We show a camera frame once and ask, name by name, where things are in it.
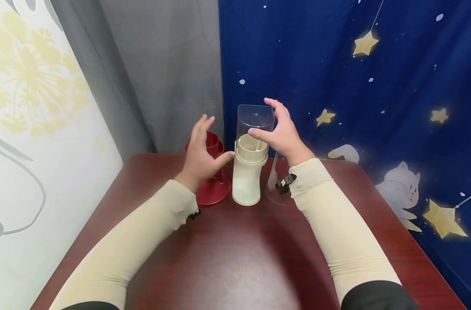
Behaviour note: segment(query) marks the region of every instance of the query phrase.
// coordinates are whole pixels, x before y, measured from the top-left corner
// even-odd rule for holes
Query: wooden table
[[[324,164],[421,308],[464,309],[363,170],[345,161]],[[89,250],[182,165],[180,155],[131,157],[31,309],[48,309]],[[271,160],[262,180],[267,180],[270,166]],[[225,171],[232,178],[232,164]],[[261,201],[252,207],[237,205],[228,196],[203,208],[201,216],[157,248],[127,291],[127,310],[149,309],[332,310],[339,304],[307,220],[294,205],[275,205],[262,190]]]

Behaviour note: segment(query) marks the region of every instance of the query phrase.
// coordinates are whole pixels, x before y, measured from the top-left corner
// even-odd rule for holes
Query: left hand
[[[175,180],[191,192],[196,192],[202,180],[209,179],[236,156],[235,152],[225,152],[214,159],[206,151],[206,131],[215,121],[215,117],[208,118],[203,114],[202,118],[194,125],[191,133],[189,147],[187,147],[184,169]]]

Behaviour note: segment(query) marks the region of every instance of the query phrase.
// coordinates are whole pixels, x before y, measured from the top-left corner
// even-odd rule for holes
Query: gray curtain
[[[99,1],[52,4],[122,159],[156,151]]]
[[[149,140],[158,152],[182,153],[203,113],[215,115],[211,130],[223,137],[217,0],[53,0],[53,5],[83,71],[91,66],[91,74],[98,74],[96,62],[103,63],[103,75],[114,77],[100,86],[115,88],[121,95],[113,97],[124,104],[100,108],[115,141],[136,135],[129,145],[117,143],[121,152],[146,151]],[[135,122],[134,128],[120,132],[124,122]]]

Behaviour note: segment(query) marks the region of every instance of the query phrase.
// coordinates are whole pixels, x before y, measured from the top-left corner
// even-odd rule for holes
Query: yellow star
[[[334,116],[334,113],[327,113],[327,109],[324,108],[322,114],[316,119],[318,122],[316,126],[320,126],[321,123],[330,123]]]
[[[449,117],[446,115],[446,108],[443,108],[440,111],[434,110],[432,111],[432,117],[430,118],[431,121],[440,121],[440,123],[444,123]]]
[[[364,37],[354,40],[356,47],[354,48],[353,55],[363,53],[370,55],[372,48],[378,42],[377,39],[373,38],[372,31],[370,30]]]
[[[441,208],[430,199],[428,212],[423,216],[435,227],[441,238],[445,238],[449,233],[468,237],[466,232],[456,223],[455,211],[455,208]]]

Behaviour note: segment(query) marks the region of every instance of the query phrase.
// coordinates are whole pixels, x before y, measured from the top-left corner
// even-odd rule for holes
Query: string
[[[471,199],[471,196],[468,197],[468,198],[466,198],[466,199],[463,200],[462,202],[458,203],[454,208],[457,209],[457,208],[461,207],[461,205],[463,205],[463,203],[468,202],[468,200],[470,200],[470,199]]]
[[[375,16],[375,20],[373,20],[372,28],[370,28],[370,31],[372,31],[373,26],[375,26],[375,22],[377,21],[378,14],[380,13],[380,10],[382,9],[383,4],[384,4],[384,0],[382,0],[382,2],[380,3],[380,6],[379,6],[378,11],[377,11],[377,15]]]

